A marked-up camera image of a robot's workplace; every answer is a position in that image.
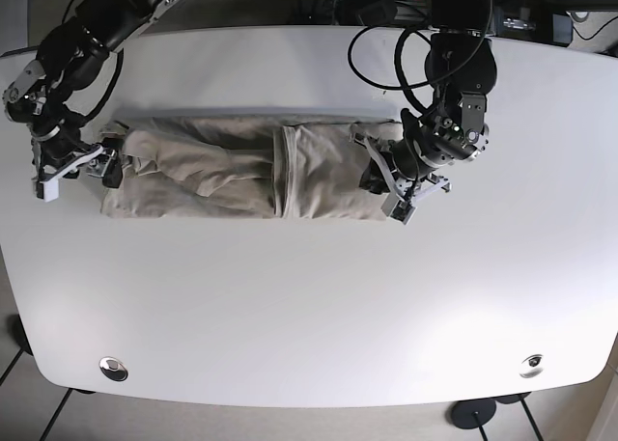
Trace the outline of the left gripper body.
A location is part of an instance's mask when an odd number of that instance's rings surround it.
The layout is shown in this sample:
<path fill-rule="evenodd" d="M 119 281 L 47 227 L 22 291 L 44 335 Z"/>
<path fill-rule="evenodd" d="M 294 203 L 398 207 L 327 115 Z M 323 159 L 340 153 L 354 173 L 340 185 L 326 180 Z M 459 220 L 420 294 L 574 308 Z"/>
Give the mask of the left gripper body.
<path fill-rule="evenodd" d="M 424 183 L 436 185 L 436 171 L 457 161 L 473 161 L 489 144 L 485 123 L 487 96 L 479 92 L 436 91 L 429 106 L 406 95 L 399 140 L 354 132 L 351 140 L 364 147 L 389 187 L 402 200 L 420 196 Z"/>

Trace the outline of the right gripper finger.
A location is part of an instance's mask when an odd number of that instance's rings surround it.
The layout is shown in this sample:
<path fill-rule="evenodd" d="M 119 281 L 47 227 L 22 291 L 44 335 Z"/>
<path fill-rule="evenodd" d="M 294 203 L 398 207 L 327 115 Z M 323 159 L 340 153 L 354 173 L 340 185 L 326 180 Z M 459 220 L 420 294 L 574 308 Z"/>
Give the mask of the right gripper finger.
<path fill-rule="evenodd" d="M 108 189 L 118 189 L 120 187 L 122 183 L 122 163 L 119 159 L 109 162 L 101 183 Z"/>

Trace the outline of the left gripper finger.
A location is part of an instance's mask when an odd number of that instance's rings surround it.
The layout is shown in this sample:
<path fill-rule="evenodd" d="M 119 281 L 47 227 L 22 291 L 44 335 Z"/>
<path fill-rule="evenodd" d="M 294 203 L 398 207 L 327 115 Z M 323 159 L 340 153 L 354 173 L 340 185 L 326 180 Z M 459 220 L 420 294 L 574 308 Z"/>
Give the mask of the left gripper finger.
<path fill-rule="evenodd" d="M 371 160 L 360 179 L 360 188 L 372 194 L 389 192 L 389 187 L 379 169 L 378 164 Z"/>

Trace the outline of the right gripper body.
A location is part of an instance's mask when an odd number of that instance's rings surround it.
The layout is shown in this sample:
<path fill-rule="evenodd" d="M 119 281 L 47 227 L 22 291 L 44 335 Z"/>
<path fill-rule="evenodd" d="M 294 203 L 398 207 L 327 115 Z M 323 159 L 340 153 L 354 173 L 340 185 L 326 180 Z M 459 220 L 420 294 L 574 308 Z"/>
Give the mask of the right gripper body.
<path fill-rule="evenodd" d="M 120 158 L 121 141 L 105 138 L 88 144 L 81 138 L 81 128 L 95 118 L 105 106 L 121 73 L 117 62 L 112 78 L 93 110 L 83 115 L 65 104 L 71 93 L 45 83 L 42 64 L 31 61 L 3 93 L 6 114 L 10 121 L 26 124 L 33 146 L 35 179 L 75 179 L 82 168 L 102 179 L 110 161 Z"/>

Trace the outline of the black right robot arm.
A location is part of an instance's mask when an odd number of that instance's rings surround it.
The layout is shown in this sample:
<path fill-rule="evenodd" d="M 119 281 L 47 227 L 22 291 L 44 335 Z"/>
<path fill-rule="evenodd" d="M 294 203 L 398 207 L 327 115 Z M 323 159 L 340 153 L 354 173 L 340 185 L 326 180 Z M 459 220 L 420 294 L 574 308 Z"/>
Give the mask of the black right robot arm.
<path fill-rule="evenodd" d="M 82 128 L 103 109 L 124 63 L 124 44 L 141 35 L 181 0 L 84 0 L 41 42 L 35 58 L 3 93 L 8 118 L 26 124 L 31 135 L 33 185 L 37 197 L 59 196 L 61 179 L 82 169 L 107 188 L 120 185 L 120 145 L 116 139 L 89 144 Z M 87 114 L 69 109 L 73 93 L 88 88 L 110 56 L 116 66 L 104 94 Z"/>

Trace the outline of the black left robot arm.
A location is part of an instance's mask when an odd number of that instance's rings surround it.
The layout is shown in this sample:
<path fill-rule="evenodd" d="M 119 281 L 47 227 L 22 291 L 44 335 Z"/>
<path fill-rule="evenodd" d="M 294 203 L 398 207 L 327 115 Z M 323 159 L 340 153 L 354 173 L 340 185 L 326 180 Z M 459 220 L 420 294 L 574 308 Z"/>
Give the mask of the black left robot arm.
<path fill-rule="evenodd" d="M 405 95 L 400 140 L 355 137 L 371 156 L 359 186 L 385 194 L 382 207 L 392 218 L 413 213 L 425 196 L 451 188 L 438 170 L 456 161 L 470 162 L 489 144 L 485 122 L 488 95 L 496 84 L 497 65 L 488 37 L 493 0 L 429 0 L 433 33 L 426 39 L 425 80 L 407 81 L 403 55 L 416 28 L 397 39 L 392 91 Z"/>

